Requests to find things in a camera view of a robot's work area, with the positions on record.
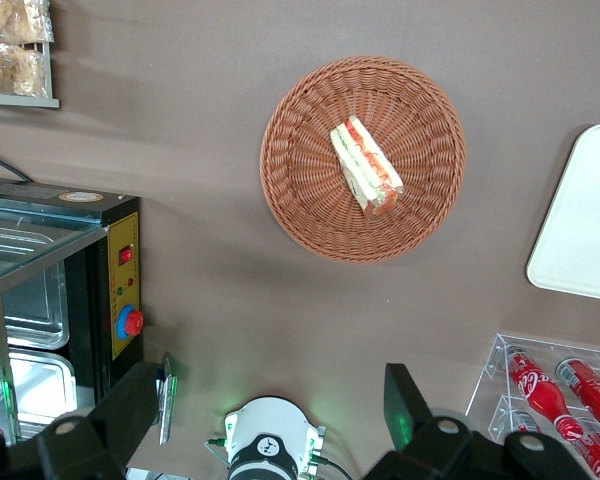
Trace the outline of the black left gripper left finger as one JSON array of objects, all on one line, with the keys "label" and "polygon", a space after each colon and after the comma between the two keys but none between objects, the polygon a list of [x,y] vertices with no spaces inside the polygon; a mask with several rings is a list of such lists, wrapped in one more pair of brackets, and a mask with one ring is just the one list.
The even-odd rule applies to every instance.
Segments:
[{"label": "black left gripper left finger", "polygon": [[57,418],[37,436],[46,479],[123,479],[158,414],[153,362],[135,364],[86,415]]}]

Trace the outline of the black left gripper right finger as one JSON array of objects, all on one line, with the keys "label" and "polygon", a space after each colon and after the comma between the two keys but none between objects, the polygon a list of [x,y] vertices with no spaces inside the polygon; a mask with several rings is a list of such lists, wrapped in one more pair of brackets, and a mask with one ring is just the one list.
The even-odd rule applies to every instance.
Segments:
[{"label": "black left gripper right finger", "polygon": [[394,448],[367,479],[503,479],[501,448],[463,420],[432,413],[407,367],[385,367],[384,419]]}]

